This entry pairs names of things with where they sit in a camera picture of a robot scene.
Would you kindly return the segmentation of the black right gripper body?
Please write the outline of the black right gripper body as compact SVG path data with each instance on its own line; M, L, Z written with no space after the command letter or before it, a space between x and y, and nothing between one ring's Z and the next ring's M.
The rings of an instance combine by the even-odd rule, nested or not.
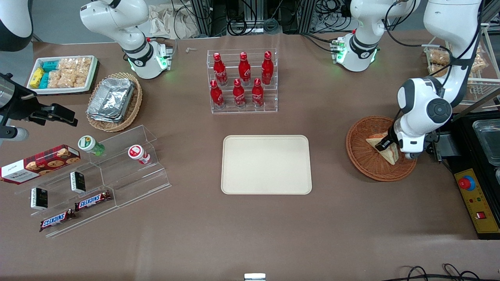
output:
M11 73L0 77L1 126L6 126L9 119L39 123L32 117L39 110L36 92L12 81Z

